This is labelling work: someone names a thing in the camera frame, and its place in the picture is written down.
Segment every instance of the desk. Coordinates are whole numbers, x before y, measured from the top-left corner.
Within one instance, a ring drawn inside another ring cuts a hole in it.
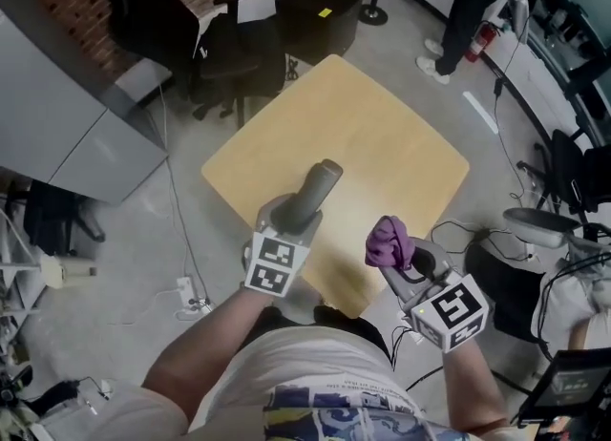
[[[413,110],[332,55],[259,112],[201,172],[253,227],[264,203],[297,191],[324,158],[344,174],[323,204],[303,276],[326,301],[358,317],[386,284],[364,264],[373,225],[396,215],[411,235],[426,237],[469,164]]]

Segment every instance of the gray cabinet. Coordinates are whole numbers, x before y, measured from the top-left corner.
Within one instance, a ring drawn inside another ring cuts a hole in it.
[[[79,195],[118,203],[136,188],[138,176],[148,176],[164,158],[159,147],[106,111],[49,183]]]
[[[49,181],[104,110],[0,13],[0,165]]]
[[[0,0],[0,166],[118,203],[167,156],[146,116],[38,0]]]

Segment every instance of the power strip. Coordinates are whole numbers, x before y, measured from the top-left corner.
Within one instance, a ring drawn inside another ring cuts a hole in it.
[[[184,315],[208,315],[212,312],[212,305],[206,299],[201,299],[198,296],[191,277],[177,278],[176,283],[182,301],[181,312]]]

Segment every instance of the black pants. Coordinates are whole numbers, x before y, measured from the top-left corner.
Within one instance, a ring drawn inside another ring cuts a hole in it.
[[[537,338],[531,333],[531,321],[537,307],[543,275],[513,268],[495,258],[479,244],[469,247],[465,270],[495,302],[495,328],[529,343]]]
[[[454,0],[446,31],[443,34],[443,56],[437,59],[435,68],[441,75],[452,74],[460,58],[469,49],[484,11],[495,0]]]
[[[375,325],[369,323],[365,319],[350,319],[339,310],[327,307],[325,305],[319,305],[314,308],[314,324],[313,326],[332,327],[334,329],[340,329],[345,332],[350,332],[356,336],[360,336],[363,339],[367,339],[371,343],[374,343],[380,349],[384,351],[390,360],[389,350],[382,339],[380,331]],[[270,332],[276,329],[282,329],[284,327],[299,327],[297,324],[290,319],[287,319],[278,307],[266,307],[257,322],[253,325],[252,329],[244,339],[244,342],[240,346],[240,349],[252,343],[255,339],[263,336],[266,332]]]

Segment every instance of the pole base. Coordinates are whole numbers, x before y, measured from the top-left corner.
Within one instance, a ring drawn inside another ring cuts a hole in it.
[[[384,25],[389,21],[389,15],[380,7],[362,5],[359,11],[359,20],[367,25]]]

